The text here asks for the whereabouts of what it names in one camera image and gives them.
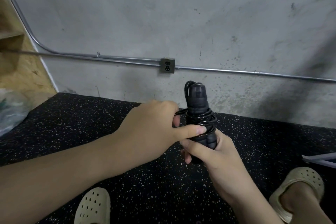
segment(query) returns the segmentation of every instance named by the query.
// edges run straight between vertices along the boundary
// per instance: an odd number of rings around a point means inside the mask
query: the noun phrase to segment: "person's right hand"
[[[210,178],[220,196],[230,205],[256,189],[230,137],[216,129],[217,147],[212,150],[200,143],[184,139],[185,162],[191,162],[191,155],[201,159],[209,171]]]

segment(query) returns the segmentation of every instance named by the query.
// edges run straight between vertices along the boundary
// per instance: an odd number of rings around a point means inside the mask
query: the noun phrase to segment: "person's right arm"
[[[191,155],[203,160],[219,195],[227,201],[241,224],[283,224],[247,172],[231,138],[216,130],[218,145],[211,150],[189,139],[180,141],[185,162]]]

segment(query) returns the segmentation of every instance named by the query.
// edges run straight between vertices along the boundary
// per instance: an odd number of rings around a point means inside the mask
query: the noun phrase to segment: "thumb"
[[[189,139],[184,139],[180,141],[180,144],[183,146],[183,148],[189,152],[191,155],[194,155],[195,157],[199,158],[200,160],[202,160],[203,162],[207,162],[207,160],[209,159],[209,157],[212,154],[212,149],[191,141]]]
[[[178,128],[174,128],[174,135],[177,141],[198,136],[207,131],[206,127],[200,125],[186,125]]]

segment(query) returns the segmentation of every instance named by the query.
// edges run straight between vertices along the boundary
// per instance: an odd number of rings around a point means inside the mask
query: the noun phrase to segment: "hand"
[[[106,151],[107,169],[111,162],[118,162],[117,173],[109,176],[158,158],[176,141],[205,133],[206,128],[199,125],[173,128],[172,124],[180,124],[180,117],[174,116],[178,110],[172,101],[141,104],[128,113],[115,133],[99,139],[97,143]]]
[[[180,141],[185,162],[191,162],[191,155],[203,160],[209,176],[220,196],[230,205],[250,194],[256,186],[247,172],[230,137],[216,129],[217,147],[212,150],[189,139]]]

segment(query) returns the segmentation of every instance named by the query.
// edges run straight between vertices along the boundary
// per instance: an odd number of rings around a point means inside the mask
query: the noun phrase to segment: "forearm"
[[[1,167],[0,223],[36,223],[106,178],[99,151],[92,142]]]
[[[231,206],[240,224],[283,224],[256,186]]]

